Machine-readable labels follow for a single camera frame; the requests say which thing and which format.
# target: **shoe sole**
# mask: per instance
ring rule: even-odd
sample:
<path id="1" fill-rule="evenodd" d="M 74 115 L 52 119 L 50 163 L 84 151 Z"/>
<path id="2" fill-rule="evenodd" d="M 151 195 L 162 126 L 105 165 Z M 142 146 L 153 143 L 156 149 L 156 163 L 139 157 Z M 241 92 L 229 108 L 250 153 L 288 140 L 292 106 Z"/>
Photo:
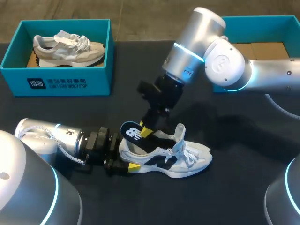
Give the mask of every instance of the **shoe sole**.
<path id="1" fill-rule="evenodd" d="M 103 58 L 103 56 L 96 58 L 88 62 L 71 62 L 67 60 L 43 60 L 39 59 L 40 67 L 60 67 L 60 66 L 71 66 L 71 67 L 88 67 Z"/>
<path id="2" fill-rule="evenodd" d="M 139 170 L 132 171 L 132 172 L 133 173 L 148 173 L 148 172 L 152 172 L 152 171 L 158 171 L 158 172 L 162 172 L 162 173 L 168 175 L 171 178 L 183 178 L 183 177 L 192 176 L 196 173 L 201 172 L 208 165 L 205 165 L 204 167 L 201 167 L 200 169 L 194 170 L 194 171 L 191 171 L 191 172 L 172 172 L 172 171 L 168 171 L 168 170 L 165 170 L 165 169 L 159 168 L 159 167 L 153 167 L 153 166 L 150 166 L 150 165 L 141 165 L 141 168 Z"/>

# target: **floor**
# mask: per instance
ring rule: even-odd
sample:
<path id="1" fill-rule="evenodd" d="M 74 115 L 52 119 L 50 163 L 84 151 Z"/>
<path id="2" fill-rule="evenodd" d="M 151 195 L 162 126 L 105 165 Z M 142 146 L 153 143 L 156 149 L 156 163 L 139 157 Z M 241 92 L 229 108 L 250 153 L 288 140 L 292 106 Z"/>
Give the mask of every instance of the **floor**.
<path id="1" fill-rule="evenodd" d="M 219 15 L 296 15 L 300 0 L 0 0 L 0 43 L 20 20 L 110 18 L 117 41 L 176 39 L 195 7 Z"/>

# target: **black n logo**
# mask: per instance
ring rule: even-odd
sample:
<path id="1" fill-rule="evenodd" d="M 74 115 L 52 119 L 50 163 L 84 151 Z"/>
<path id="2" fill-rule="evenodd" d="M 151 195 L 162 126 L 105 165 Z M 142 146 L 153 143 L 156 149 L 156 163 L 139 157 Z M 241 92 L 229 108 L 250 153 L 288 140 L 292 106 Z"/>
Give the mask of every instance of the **black n logo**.
<path id="1" fill-rule="evenodd" d="M 163 168 L 165 170 L 169 170 L 172 165 L 174 165 L 177 161 L 176 156 L 172 156 L 167 161 L 165 161 L 165 156 L 154 156 L 145 165 L 155 165 L 159 168 Z"/>

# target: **robotic arm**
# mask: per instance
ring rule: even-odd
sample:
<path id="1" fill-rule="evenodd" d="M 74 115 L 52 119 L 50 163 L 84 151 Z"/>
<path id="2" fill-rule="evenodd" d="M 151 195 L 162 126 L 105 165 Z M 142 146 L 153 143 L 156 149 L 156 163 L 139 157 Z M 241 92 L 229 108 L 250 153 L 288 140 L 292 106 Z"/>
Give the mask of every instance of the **robotic arm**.
<path id="1" fill-rule="evenodd" d="M 197 7 L 163 64 L 165 74 L 154 84 L 141 82 L 138 92 L 150 104 L 142 117 L 141 136 L 155 128 L 160 116 L 168 116 L 183 86 L 205 64 L 205 73 L 226 91 L 299 92 L 300 60 L 249 60 L 223 36 L 225 21 L 208 9 Z"/>

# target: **cable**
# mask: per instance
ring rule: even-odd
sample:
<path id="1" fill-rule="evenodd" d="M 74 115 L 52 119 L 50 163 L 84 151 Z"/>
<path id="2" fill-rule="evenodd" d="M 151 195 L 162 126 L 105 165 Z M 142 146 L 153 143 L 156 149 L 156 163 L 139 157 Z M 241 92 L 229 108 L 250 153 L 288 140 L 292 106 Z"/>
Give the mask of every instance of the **cable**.
<path id="1" fill-rule="evenodd" d="M 45 127 L 42 127 L 42 126 L 31 126 L 31 127 L 28 127 L 28 128 L 24 129 L 22 132 L 19 133 L 18 138 L 20 139 L 20 138 L 23 137 L 28 131 L 33 130 L 33 129 L 41 129 L 41 130 L 47 132 L 47 134 L 50 136 L 50 138 L 53 139 L 53 140 L 57 143 L 58 148 L 61 150 L 61 152 L 62 152 L 66 157 L 68 157 L 69 159 L 71 159 L 71 160 L 74 161 L 74 162 L 77 162 L 77 163 L 79 163 L 79 164 L 85 165 L 85 163 L 84 163 L 81 159 L 75 158 L 75 157 L 71 156 L 69 153 L 67 153 L 67 151 L 64 150 L 64 148 L 61 146 L 61 144 L 59 143 L 59 141 L 55 138 L 55 136 L 53 135 L 53 133 L 52 133 L 49 129 L 45 128 Z"/>
<path id="2" fill-rule="evenodd" d="M 280 107 L 272 98 L 269 94 L 265 94 L 265 96 L 267 97 L 267 99 L 271 102 L 271 104 L 277 108 L 280 112 L 284 113 L 285 115 L 292 117 L 294 119 L 300 120 L 300 116 L 293 114 L 291 112 L 288 112 L 287 110 L 283 109 L 282 107 Z"/>

